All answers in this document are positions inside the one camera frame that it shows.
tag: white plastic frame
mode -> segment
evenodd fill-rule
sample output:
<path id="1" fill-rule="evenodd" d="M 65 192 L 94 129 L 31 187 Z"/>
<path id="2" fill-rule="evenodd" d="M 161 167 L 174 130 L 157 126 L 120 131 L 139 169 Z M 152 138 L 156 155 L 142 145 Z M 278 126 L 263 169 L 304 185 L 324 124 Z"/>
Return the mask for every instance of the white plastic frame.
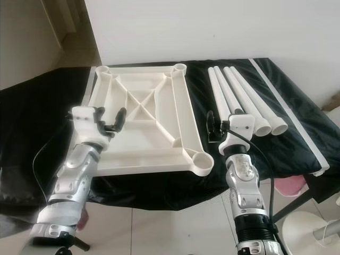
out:
<path id="1" fill-rule="evenodd" d="M 184 64 L 96 68 L 89 106 L 105 107 L 106 124 L 121 107 L 127 110 L 123 130 L 101 153 L 97 175 L 210 173 L 214 160 L 203 150 L 185 73 Z"/>

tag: silver robot arm segment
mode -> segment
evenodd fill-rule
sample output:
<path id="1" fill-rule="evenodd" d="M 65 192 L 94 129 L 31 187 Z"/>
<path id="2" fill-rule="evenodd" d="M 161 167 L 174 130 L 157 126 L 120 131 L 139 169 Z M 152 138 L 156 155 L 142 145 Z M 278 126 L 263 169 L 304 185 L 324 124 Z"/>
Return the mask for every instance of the silver robot arm segment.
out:
<path id="1" fill-rule="evenodd" d="M 221 125 L 226 139 L 218 149 L 226 159 L 226 180 L 230 188 L 230 201 L 236 226 L 237 255 L 283 255 L 281 246 L 275 241 L 275 227 L 270 222 L 259 190 L 259 173 L 253 166 L 247 151 L 250 146 L 242 139 L 232 135 L 234 131 L 250 140 L 253 133 L 254 118 L 249 114 L 231 115 L 228 123 Z M 219 137 L 216 130 L 208 128 L 212 138 Z"/>
<path id="2" fill-rule="evenodd" d="M 115 132 L 122 129 L 126 109 L 122 108 L 118 112 L 114 125 L 105 125 L 100 120 L 103 113 L 103 108 L 72 108 L 79 143 L 60 167 L 54 192 L 47 206 L 40 211 L 21 254 L 70 255 L 69 247 L 72 245 L 89 249 L 88 245 L 75 237 L 77 223 L 97 171 L 100 153 L 107 149 Z"/>

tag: circular socket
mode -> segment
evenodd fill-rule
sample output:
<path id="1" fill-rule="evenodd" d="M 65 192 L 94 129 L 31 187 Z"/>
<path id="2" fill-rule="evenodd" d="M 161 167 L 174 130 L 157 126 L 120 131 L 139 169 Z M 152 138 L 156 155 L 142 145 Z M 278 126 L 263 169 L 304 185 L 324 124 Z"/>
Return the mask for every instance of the circular socket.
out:
<path id="1" fill-rule="evenodd" d="M 271 134 L 280 135 L 288 129 L 287 123 L 280 117 L 274 117 L 268 120 L 271 125 Z"/>
<path id="2" fill-rule="evenodd" d="M 255 118 L 254 134 L 257 137 L 264 137 L 271 132 L 271 126 L 265 118 Z"/>
<path id="3" fill-rule="evenodd" d="M 174 65 L 176 71 L 183 71 L 183 74 L 186 74 L 186 65 L 178 63 Z"/>
<path id="4" fill-rule="evenodd" d="M 96 68 L 96 72 L 98 72 L 98 73 L 110 73 L 110 69 L 106 65 L 101 65 L 101 66 Z"/>

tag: white floor tile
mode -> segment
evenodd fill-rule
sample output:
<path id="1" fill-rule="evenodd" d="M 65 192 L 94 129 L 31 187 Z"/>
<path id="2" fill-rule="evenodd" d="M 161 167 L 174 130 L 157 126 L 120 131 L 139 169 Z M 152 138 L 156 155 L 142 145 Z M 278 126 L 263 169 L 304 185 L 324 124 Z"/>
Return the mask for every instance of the white floor tile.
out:
<path id="1" fill-rule="evenodd" d="M 335 194 L 319 204 L 314 201 L 314 204 L 319 209 L 325 221 L 328 222 L 332 219 L 340 219 L 340 206 L 337 206 L 337 204 L 335 203 L 336 199 L 339 196 L 340 193 Z"/>
<path id="2" fill-rule="evenodd" d="M 131 254 L 237 254 L 221 196 L 181 211 L 134 209 Z"/>
<path id="3" fill-rule="evenodd" d="M 0 254 L 18 255 L 26 244 L 30 230 L 0 239 Z"/>
<path id="4" fill-rule="evenodd" d="M 77 237 L 91 245 L 88 252 L 73 246 L 74 255 L 131 254 L 131 208 L 87 203 L 90 219 Z M 0 239 L 0 254 L 16 255 L 26 243 L 29 230 Z"/>

